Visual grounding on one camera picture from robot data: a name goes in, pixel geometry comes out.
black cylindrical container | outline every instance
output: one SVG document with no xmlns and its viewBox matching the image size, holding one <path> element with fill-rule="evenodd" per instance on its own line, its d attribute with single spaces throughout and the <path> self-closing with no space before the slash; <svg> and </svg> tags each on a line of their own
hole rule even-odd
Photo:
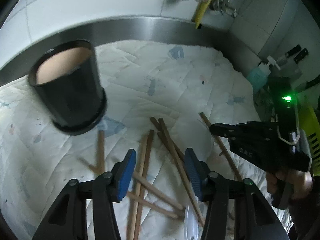
<svg viewBox="0 0 320 240">
<path fill-rule="evenodd" d="M 32 67 L 29 84 L 70 135 L 92 129 L 104 115 L 107 97 L 100 85 L 94 46 L 71 41 L 47 51 Z"/>
</svg>

wooden chopstick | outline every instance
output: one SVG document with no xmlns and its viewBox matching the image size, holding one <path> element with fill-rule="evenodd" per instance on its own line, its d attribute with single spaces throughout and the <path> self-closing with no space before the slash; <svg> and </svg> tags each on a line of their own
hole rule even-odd
<svg viewBox="0 0 320 240">
<path fill-rule="evenodd" d="M 185 207 L 183 205 L 177 203 L 175 200 L 162 193 L 162 191 L 160 191 L 151 183 L 149 183 L 144 177 L 140 176 L 137 172 L 134 171 L 132 177 L 139 181 L 149 192 L 151 192 L 157 198 L 161 199 L 163 202 L 169 204 L 170 206 L 180 211 L 185 211 Z"/>
<path fill-rule="evenodd" d="M 166 139 L 167 139 L 169 152 L 171 153 L 171 155 L 172 155 L 172 157 L 173 157 L 173 160 L 175 161 L 175 164 L 176 164 L 176 166 L 177 166 L 177 168 L 178 168 L 178 172 L 179 172 L 179 174 L 180 174 L 180 176 L 181 176 L 181 180 L 182 180 L 183 185 L 184 185 L 184 187 L 185 187 L 185 189 L 186 189 L 186 191 L 187 191 L 187 194 L 188 194 L 188 196 L 189 196 L 189 199 L 190 199 L 190 201 L 191 201 L 191 204 L 192 204 L 192 206 L 193 206 L 193 208 L 194 208 L 194 210 L 195 210 L 195 213 L 196 213 L 196 215 L 197 215 L 197 217 L 198 217 L 198 220 L 199 220 L 201 226 L 204 227 L 204 222 L 205 222 L 205 220 L 204 220 L 204 218 L 202 217 L 200 208 L 199 208 L 198 203 L 197 203 L 197 201 L 196 201 L 196 199 L 195 199 L 195 195 L 194 195 L 194 193 L 192 192 L 192 188 L 191 188 L 191 186 L 190 186 L 190 182 L 188 181 L 187 174 L 186 174 L 186 172 L 185 172 L 184 169 L 183 169 L 182 162 L 181 162 L 181 160 L 180 160 L 180 158 L 179 158 L 179 156 L 178 156 L 178 154 L 177 154 L 177 151 L 176 151 L 176 149 L 175 149 L 175 147 L 174 147 L 174 145 L 173 145 L 173 142 L 172 142 L 172 140 L 171 140 L 171 138 L 170 138 L 168 129 L 167 129 L 167 127 L 166 127 L 166 125 L 165 125 L 165 123 L 164 123 L 164 120 L 163 120 L 162 118 L 159 118 L 159 124 L 160 124 L 160 127 L 161 127 L 161 129 L 162 129 L 162 131 L 163 131 L 163 133 L 164 133 L 164 136 L 165 136 Z"/>
<path fill-rule="evenodd" d="M 143 172 L 143 166 L 144 166 L 145 157 L 146 157 L 146 150 L 147 150 L 147 137 L 143 138 L 143 143 L 141 146 L 140 166 L 139 166 L 139 169 L 137 172 L 140 176 L 142 176 L 142 172 Z M 135 195 L 138 198 L 140 197 L 140 189 L 141 189 L 141 184 L 140 184 L 140 182 L 137 181 L 136 188 L 135 188 Z M 139 204 L 138 201 L 133 201 L 132 216 L 131 216 L 131 219 L 129 220 L 130 227 L 129 227 L 129 231 L 128 231 L 128 240 L 133 240 L 133 238 L 134 238 L 134 230 L 136 227 L 138 204 Z"/>
<path fill-rule="evenodd" d="M 167 142 L 167 139 L 165 138 L 164 134 L 163 134 L 163 131 L 162 131 L 162 128 L 161 126 L 159 125 L 158 121 L 156 118 L 154 118 L 153 116 L 150 117 L 150 121 L 153 123 L 153 125 L 158 129 L 158 133 L 157 135 L 159 136 L 161 142 L 164 144 L 164 146 L 168 149 L 168 142 Z M 184 154 L 182 151 L 180 151 L 180 149 L 178 148 L 178 146 L 173 142 L 173 145 L 177 151 L 177 154 L 179 155 L 179 158 L 184 162 Z"/>
<path fill-rule="evenodd" d="M 167 211 L 149 201 L 146 201 L 144 199 L 142 199 L 141 197 L 138 197 L 137 195 L 135 195 L 134 193 L 128 191 L 127 192 L 127 197 L 133 199 L 134 201 L 137 201 L 138 203 L 140 203 L 141 205 L 143 206 L 147 206 L 165 216 L 168 216 L 170 218 L 173 218 L 173 219 L 182 219 L 184 217 L 184 213 L 183 212 L 171 212 L 171 211 Z"/>
<path fill-rule="evenodd" d="M 205 116 L 205 114 L 202 112 L 202 113 L 200 113 L 199 115 L 200 115 L 200 117 L 202 118 L 202 120 L 204 121 L 205 125 L 206 125 L 208 128 L 210 128 L 211 123 L 210 123 L 209 119 Z M 219 145 L 219 147 L 220 147 L 221 152 L 222 152 L 223 155 L 226 157 L 226 159 L 227 159 L 227 161 L 228 161 L 228 163 L 229 163 L 229 166 L 231 167 L 231 169 L 232 169 L 234 175 L 236 176 L 237 180 L 238 180 L 238 181 L 242 181 L 242 180 L 243 180 L 243 179 L 242 179 L 242 176 L 240 175 L 240 172 L 239 172 L 238 168 L 236 167 L 235 163 L 233 162 L 233 160 L 232 160 L 232 158 L 231 158 L 231 156 L 230 156 L 227 148 L 225 147 L 225 145 L 224 145 L 223 142 L 221 141 L 220 137 L 217 136 L 217 135 L 213 135 L 213 134 L 211 134 L 211 135 L 212 135 L 212 137 L 217 141 L 217 143 L 218 143 L 218 145 Z"/>
<path fill-rule="evenodd" d="M 150 152 L 151 152 L 152 141 L 153 141 L 153 134 L 154 134 L 153 130 L 150 130 L 149 134 L 148 134 L 148 139 L 147 139 L 146 156 L 145 156 L 145 162 L 144 162 L 143 171 L 142 171 L 142 177 L 145 177 L 145 178 L 147 177 L 147 174 L 148 174 Z M 140 194 L 139 194 L 139 196 L 141 196 L 141 198 L 144 198 L 144 190 L 145 190 L 145 188 L 141 185 Z M 136 224 L 135 224 L 134 236 L 133 236 L 134 240 L 138 240 L 138 238 L 139 238 L 142 208 L 143 208 L 142 204 L 139 203 L 138 208 L 137 208 L 137 217 L 136 217 Z"/>
<path fill-rule="evenodd" d="M 98 145 L 97 145 L 97 168 L 99 173 L 102 174 L 105 172 L 104 164 L 104 130 L 98 131 Z"/>
</svg>

white quilt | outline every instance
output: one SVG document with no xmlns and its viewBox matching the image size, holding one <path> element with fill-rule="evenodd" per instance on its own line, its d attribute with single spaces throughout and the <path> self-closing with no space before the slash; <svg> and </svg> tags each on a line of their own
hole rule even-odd
<svg viewBox="0 0 320 240">
<path fill-rule="evenodd" d="M 250 83 L 221 52 L 199 46 L 120 41 L 97 47 L 96 54 L 108 98 L 104 116 L 108 171 L 122 161 L 129 148 L 139 153 L 143 135 L 149 129 L 156 130 L 149 120 L 154 116 L 164 119 L 182 151 L 192 147 L 211 170 L 234 178 L 198 113 L 204 112 L 211 123 L 237 124 L 259 118 Z M 32 238 L 69 179 L 94 179 L 79 158 L 94 164 L 96 142 L 96 127 L 79 136 L 58 131 L 26 77 L 0 88 L 0 209 L 18 239 Z M 228 141 L 223 142 L 228 148 Z M 270 201 L 264 172 L 230 154 L 241 175 L 251 178 Z M 187 202 L 172 158 L 157 135 L 147 179 L 178 202 Z M 146 200 L 170 210 L 147 192 Z M 122 239 L 126 239 L 129 206 L 127 197 L 114 204 Z M 87 212 L 89 239 L 94 239 L 92 202 L 88 202 Z M 288 230 L 292 225 L 289 213 L 276 213 Z M 233 225 L 228 229 L 230 237 Z M 183 223 L 144 207 L 140 239 L 184 239 Z"/>
</svg>

screw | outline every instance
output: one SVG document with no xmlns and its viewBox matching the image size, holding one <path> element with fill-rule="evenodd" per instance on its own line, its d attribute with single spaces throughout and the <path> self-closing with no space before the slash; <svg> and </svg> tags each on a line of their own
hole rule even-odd
<svg viewBox="0 0 320 240">
<path fill-rule="evenodd" d="M 112 177 L 112 173 L 110 171 L 106 171 L 102 174 L 105 179 L 110 179 Z"/>
<path fill-rule="evenodd" d="M 244 182 L 244 184 L 246 184 L 246 185 L 252 185 L 252 184 L 253 184 L 253 181 L 252 181 L 251 179 L 248 179 L 248 178 L 245 178 L 245 179 L 243 180 L 243 182 Z"/>
<path fill-rule="evenodd" d="M 217 172 L 215 172 L 215 171 L 211 171 L 210 173 L 209 173 L 209 177 L 210 178 L 217 178 L 219 176 L 219 174 L 217 173 Z"/>
<path fill-rule="evenodd" d="M 78 180 L 77 179 L 71 179 L 71 180 L 69 180 L 69 182 L 68 182 L 68 184 L 70 185 L 70 186 L 74 186 L 74 185 L 76 185 L 78 183 Z"/>
</svg>

pipe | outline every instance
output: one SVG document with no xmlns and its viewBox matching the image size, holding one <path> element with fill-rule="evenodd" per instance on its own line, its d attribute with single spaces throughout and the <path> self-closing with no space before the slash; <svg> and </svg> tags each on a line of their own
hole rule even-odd
<svg viewBox="0 0 320 240">
<path fill-rule="evenodd" d="M 204 15 L 206 9 L 210 5 L 211 1 L 212 0 L 208 0 L 207 2 L 200 3 L 199 9 L 198 9 L 198 11 L 196 13 L 196 17 L 195 17 L 196 29 L 199 28 L 200 21 Z"/>
</svg>

